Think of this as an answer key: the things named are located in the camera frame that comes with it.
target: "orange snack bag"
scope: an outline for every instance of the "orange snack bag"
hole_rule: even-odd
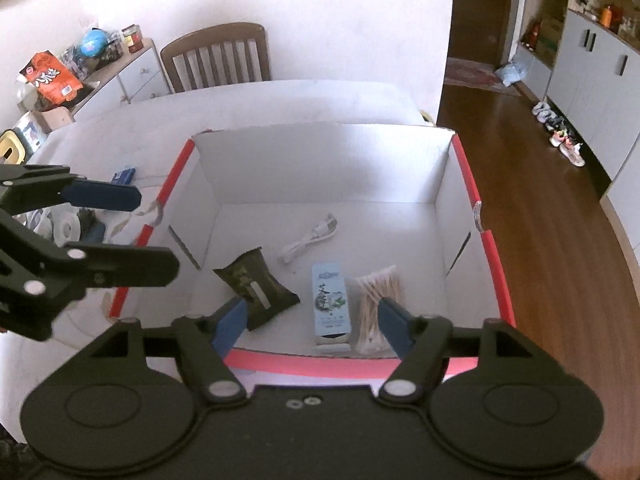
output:
[[[39,52],[20,73],[53,104],[72,101],[82,88],[82,83],[50,53]]]

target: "red doormat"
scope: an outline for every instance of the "red doormat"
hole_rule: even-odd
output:
[[[519,96],[520,93],[513,86],[505,86],[490,65],[468,61],[466,59],[447,58],[447,68],[444,73],[444,84],[466,86]]]

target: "wooden floor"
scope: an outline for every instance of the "wooden floor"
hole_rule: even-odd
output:
[[[438,125],[460,134],[518,328],[604,404],[590,466],[607,480],[636,480],[640,307],[587,173],[549,144],[530,108],[526,98],[445,86]]]

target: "silver screw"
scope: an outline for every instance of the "silver screw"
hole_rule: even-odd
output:
[[[39,282],[38,280],[29,280],[28,282],[24,283],[24,290],[27,292],[27,294],[31,294],[32,296],[39,296],[41,294],[44,294],[45,290],[47,290],[47,287],[44,283]]]
[[[318,404],[322,404],[322,399],[316,396],[308,396],[305,397],[305,404],[307,406],[317,406]]]
[[[66,255],[73,260],[84,260],[86,253],[82,249],[69,249]]]
[[[385,383],[385,391],[394,397],[407,397],[413,394],[418,388],[411,381],[405,379],[394,379]]]
[[[209,393],[214,397],[234,397],[240,393],[240,385],[233,381],[216,381],[209,385]]]
[[[304,403],[298,399],[289,399],[284,403],[287,408],[291,408],[292,410],[300,410],[305,407]]]

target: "dark green packet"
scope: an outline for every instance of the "dark green packet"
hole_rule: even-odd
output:
[[[300,303],[297,294],[281,285],[269,272],[257,247],[238,256],[224,269],[213,269],[249,307],[247,328],[255,330],[274,316]]]

